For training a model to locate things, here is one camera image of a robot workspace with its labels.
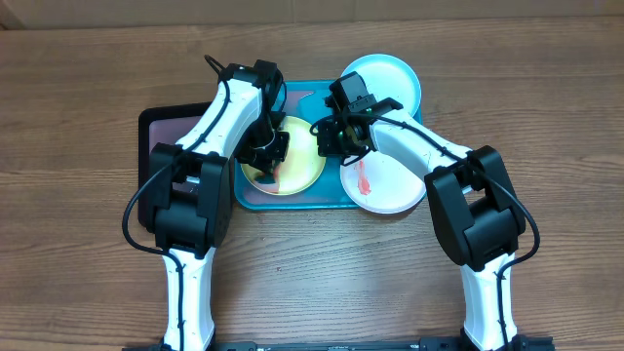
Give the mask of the green and orange sponge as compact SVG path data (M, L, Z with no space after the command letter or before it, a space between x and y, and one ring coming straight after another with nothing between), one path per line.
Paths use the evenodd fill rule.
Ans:
M280 190L279 167L276 167L272 173L259 173L253 181L259 190L269 194L278 194Z

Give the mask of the yellow-green plastic plate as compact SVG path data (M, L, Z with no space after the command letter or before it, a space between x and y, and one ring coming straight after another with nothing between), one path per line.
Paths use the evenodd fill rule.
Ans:
M286 196L302 192L321 175L326 158L318 154L317 139L310 133L310 127L310 123L294 116L287 116L282 123L280 130L290 134L290 142L286 160L278 166L279 193L270 195ZM254 178L262 172L249 165L242 165L242 171L257 188Z

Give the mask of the white plastic plate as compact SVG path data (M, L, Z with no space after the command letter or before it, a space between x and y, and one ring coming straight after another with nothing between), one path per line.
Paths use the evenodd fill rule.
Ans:
M426 194L424 182L395 159L371 152L361 160L340 167L344 191L358 206L380 215L411 209Z

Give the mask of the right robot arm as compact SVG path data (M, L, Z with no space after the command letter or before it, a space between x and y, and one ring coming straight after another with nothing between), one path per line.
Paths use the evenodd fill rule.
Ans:
M509 278L521 261L515 252L528 213L500 154L436 135L395 99L376 98L357 72L331 83L326 104L332 114L310 130L319 154L340 156L348 166L379 152L424 182L437 240L461 270L469 348L513 349L517 328Z

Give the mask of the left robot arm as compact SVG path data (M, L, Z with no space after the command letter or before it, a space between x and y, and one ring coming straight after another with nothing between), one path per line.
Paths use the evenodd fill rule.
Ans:
M199 122L174 144L149 155L145 227L167 272L168 327L163 350L207 350L215 335L211 282L215 251L232 216L232 162L272 174L287 156L289 135L277 101L286 98L276 63L223 66L217 94Z

